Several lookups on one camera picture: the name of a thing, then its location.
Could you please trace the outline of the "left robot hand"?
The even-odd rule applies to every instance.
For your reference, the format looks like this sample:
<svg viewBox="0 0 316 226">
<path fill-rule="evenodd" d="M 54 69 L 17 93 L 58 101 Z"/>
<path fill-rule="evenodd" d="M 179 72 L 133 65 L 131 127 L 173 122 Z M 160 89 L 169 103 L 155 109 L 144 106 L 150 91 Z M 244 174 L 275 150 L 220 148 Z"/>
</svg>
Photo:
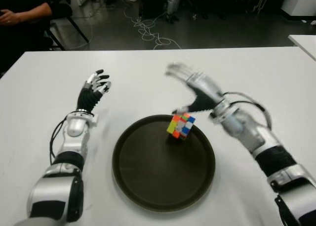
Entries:
<svg viewBox="0 0 316 226">
<path fill-rule="evenodd" d="M 78 96 L 76 110 L 91 113 L 102 96 L 110 90 L 111 82 L 107 80 L 110 76 L 103 73 L 103 69 L 97 70 L 84 82 Z"/>
</svg>

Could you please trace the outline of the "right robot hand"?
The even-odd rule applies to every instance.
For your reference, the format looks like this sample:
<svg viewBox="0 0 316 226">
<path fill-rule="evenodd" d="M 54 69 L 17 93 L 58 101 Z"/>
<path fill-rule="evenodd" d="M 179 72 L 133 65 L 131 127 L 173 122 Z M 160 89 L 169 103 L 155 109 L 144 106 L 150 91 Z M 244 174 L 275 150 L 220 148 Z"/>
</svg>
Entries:
<svg viewBox="0 0 316 226">
<path fill-rule="evenodd" d="M 184 63 L 169 64 L 165 74 L 185 83 L 196 95 L 192 104 L 177 108 L 172 114 L 213 110 L 224 99 L 222 91 L 209 76 Z"/>
</svg>

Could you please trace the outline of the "bystander bare hand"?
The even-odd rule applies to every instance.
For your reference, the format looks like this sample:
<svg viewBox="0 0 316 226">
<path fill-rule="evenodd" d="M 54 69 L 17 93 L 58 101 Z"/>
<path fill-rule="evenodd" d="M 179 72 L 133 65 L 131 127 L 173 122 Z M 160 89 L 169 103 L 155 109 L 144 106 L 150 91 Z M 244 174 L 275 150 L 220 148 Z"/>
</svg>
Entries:
<svg viewBox="0 0 316 226">
<path fill-rule="evenodd" d="M 20 18 L 19 13 L 15 13 L 8 9 L 2 9 L 0 11 L 0 25 L 1 26 L 17 25 L 21 22 L 22 20 Z"/>
</svg>

